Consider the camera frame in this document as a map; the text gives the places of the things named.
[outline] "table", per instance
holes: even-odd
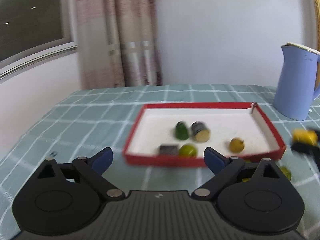
[[[168,85],[83,90],[58,103],[0,162],[0,239],[10,239],[19,228],[11,212],[12,201],[37,166],[54,153],[58,163],[79,156],[91,157],[109,146],[114,161],[103,177],[129,190],[182,190],[192,192],[214,175],[208,168],[129,166],[121,155],[130,128],[141,106],[155,102],[255,101],[290,142],[294,128],[320,129],[320,99],[303,122],[291,120],[272,107],[273,87],[255,85]],[[292,184],[305,201],[298,231],[308,239],[320,237],[320,179],[312,159],[293,155],[288,147],[280,165],[292,172]]]

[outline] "white tray bottom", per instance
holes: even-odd
[[[205,143],[196,143],[192,138],[177,140],[174,128],[184,121],[189,128],[196,122],[204,122],[211,130],[211,137]],[[215,108],[157,108],[146,109],[128,147],[128,153],[139,156],[158,154],[161,144],[193,143],[198,148],[198,158],[203,158],[206,147],[212,147],[220,154],[229,157],[229,142],[239,137],[244,140],[245,148],[239,156],[259,154],[279,148],[269,127],[257,110],[215,109]]]

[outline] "blue kettle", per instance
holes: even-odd
[[[295,43],[287,43],[281,49],[284,64],[273,106],[281,114],[303,121],[312,101],[320,94],[320,86],[315,89],[320,52]]]

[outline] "red tray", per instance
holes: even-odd
[[[173,136],[177,122],[191,125],[203,121],[211,130],[206,143],[178,141]],[[226,157],[233,156],[228,142],[234,137],[245,141],[245,149],[237,156],[259,162],[261,158],[281,159],[286,146],[271,121],[255,102],[214,103],[164,103],[146,104],[140,110],[123,155],[127,163],[135,165],[202,167],[205,166],[203,151],[212,147]],[[199,149],[197,158],[158,155],[160,144],[193,143]]]

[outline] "window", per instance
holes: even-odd
[[[0,68],[71,41],[68,0],[0,0]]]

